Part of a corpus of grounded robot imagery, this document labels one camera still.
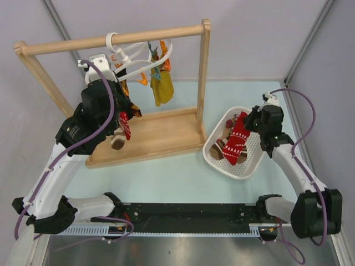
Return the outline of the white plastic clip hanger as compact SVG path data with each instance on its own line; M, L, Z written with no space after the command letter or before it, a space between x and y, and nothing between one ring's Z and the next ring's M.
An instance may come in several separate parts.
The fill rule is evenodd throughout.
M104 53L108 57L110 68L115 73L118 80L115 83L130 79L133 76L140 75L142 72L145 73L155 67L159 68L160 71L163 70L164 61L170 58L173 51L171 40L163 39L168 48L168 52L164 57L160 56L156 61L153 61L148 48L149 41L137 42L122 47L113 44L113 36L115 35L117 35L116 32L111 32L106 35L105 47L110 54L107 55ZM116 61L111 59L112 55L115 55ZM88 66L92 67L101 78L105 78L102 72L93 63L90 62Z

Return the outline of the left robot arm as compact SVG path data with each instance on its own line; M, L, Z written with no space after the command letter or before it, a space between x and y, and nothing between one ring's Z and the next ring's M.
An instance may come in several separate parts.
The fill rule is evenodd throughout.
M82 101L55 136L50 159L31 192L15 198L13 208L35 233L59 234L74 222L115 222L122 217L120 199L111 192L93 198L64 195L80 166L95 148L121 127L128 97L119 82L96 80L81 92Z

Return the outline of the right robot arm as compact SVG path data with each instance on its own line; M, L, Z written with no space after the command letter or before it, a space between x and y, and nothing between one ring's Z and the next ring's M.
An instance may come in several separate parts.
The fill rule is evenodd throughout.
M254 106L245 129L260 136L260 146L281 168L297 196L296 202L282 196L262 196L256 217L269 222L278 217L292 226L298 238L337 234L341 230L343 197L338 189L321 182L295 153L294 142L282 132L284 113L277 105Z

